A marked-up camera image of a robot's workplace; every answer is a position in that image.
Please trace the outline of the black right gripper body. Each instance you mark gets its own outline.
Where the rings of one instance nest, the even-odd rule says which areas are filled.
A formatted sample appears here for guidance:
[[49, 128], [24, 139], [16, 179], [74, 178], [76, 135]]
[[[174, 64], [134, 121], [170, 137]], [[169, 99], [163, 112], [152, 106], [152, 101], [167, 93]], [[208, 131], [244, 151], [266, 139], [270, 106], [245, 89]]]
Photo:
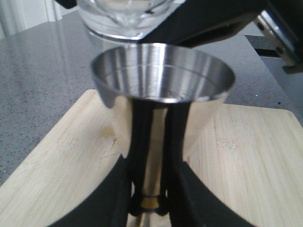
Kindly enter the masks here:
[[287, 74], [303, 71], [303, 2], [268, 0], [254, 23], [285, 61]]

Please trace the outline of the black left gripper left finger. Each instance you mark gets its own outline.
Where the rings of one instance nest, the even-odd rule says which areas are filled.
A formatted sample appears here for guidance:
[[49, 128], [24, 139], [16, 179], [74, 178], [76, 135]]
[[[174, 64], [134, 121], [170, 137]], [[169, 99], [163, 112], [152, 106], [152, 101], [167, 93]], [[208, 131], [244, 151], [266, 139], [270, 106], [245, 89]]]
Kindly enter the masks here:
[[52, 227], [125, 227], [136, 159], [120, 156], [99, 186]]

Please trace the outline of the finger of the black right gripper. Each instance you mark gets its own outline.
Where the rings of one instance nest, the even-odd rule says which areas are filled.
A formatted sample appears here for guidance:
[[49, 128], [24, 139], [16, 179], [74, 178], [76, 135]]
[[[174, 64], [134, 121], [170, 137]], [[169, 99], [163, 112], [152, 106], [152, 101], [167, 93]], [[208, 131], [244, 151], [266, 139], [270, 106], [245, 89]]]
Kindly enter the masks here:
[[230, 38], [263, 10], [261, 0], [187, 0], [139, 41], [197, 47]]

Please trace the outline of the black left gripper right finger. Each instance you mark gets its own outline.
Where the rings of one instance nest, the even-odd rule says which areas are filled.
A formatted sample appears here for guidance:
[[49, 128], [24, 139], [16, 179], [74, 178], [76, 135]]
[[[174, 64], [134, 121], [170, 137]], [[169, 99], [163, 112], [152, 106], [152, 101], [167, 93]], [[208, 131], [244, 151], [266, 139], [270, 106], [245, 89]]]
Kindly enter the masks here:
[[173, 227], [252, 227], [220, 201], [186, 162], [166, 164], [169, 219]]

